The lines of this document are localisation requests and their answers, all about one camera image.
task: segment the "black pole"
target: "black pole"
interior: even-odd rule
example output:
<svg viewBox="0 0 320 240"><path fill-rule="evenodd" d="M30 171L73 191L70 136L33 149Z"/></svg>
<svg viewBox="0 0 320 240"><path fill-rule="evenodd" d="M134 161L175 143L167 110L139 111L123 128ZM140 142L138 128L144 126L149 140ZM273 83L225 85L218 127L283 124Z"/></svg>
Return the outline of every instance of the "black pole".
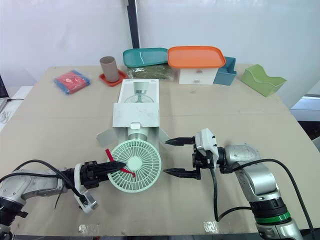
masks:
<svg viewBox="0 0 320 240"><path fill-rule="evenodd" d="M140 44L139 44L139 34L138 34L136 0L128 0L128 6L126 7L126 10L128 11L132 47L134 49L139 49Z"/></svg>

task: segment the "teal container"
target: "teal container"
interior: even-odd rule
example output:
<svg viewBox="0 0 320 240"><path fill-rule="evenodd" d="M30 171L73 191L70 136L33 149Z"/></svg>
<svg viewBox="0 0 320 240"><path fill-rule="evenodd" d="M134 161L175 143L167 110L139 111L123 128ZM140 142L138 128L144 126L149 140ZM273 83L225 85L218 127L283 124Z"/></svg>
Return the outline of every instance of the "teal container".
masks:
<svg viewBox="0 0 320 240"><path fill-rule="evenodd" d="M214 84L223 84L230 86L237 75L235 71L236 59L234 57L225 56L225 65L218 69L215 75Z"/></svg>
<svg viewBox="0 0 320 240"><path fill-rule="evenodd" d="M287 81L283 77L268 76L259 64L248 67L241 81L265 97L274 94Z"/></svg>
<svg viewBox="0 0 320 240"><path fill-rule="evenodd" d="M168 49L134 48L123 52L123 62L128 68L139 68L168 62Z"/></svg>

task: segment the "plastic bag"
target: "plastic bag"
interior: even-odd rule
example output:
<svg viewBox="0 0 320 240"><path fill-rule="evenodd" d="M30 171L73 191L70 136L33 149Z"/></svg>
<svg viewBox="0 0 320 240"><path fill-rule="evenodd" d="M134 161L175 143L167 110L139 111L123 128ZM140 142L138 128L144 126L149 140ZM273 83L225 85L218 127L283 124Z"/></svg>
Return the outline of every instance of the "plastic bag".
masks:
<svg viewBox="0 0 320 240"><path fill-rule="evenodd" d="M65 93L73 94L90 84L90 79L76 70L56 77L53 82Z"/></svg>
<svg viewBox="0 0 320 240"><path fill-rule="evenodd" d="M174 79L174 74L168 64L158 64L142 67L128 67L130 79Z"/></svg>

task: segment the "green ring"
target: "green ring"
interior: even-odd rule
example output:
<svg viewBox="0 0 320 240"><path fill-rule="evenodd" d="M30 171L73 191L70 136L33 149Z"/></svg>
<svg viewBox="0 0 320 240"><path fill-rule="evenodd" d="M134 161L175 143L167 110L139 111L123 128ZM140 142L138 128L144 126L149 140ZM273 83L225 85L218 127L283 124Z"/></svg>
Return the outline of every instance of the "green ring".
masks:
<svg viewBox="0 0 320 240"><path fill-rule="evenodd" d="M271 224L276 222L281 222L283 220L286 220L290 218L290 213L287 211L286 213L279 215L279 216L273 216L273 217L266 217L266 218L255 218L255 221L258 224Z"/></svg>

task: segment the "pale green dish rack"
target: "pale green dish rack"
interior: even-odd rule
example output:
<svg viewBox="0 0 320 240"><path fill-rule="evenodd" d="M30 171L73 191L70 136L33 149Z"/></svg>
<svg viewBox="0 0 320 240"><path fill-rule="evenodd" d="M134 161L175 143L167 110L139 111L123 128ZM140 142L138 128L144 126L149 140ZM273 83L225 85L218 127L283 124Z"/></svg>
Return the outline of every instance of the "pale green dish rack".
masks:
<svg viewBox="0 0 320 240"><path fill-rule="evenodd" d="M241 81L265 97L274 94L287 81L283 77L268 76L259 64L248 67Z"/></svg>

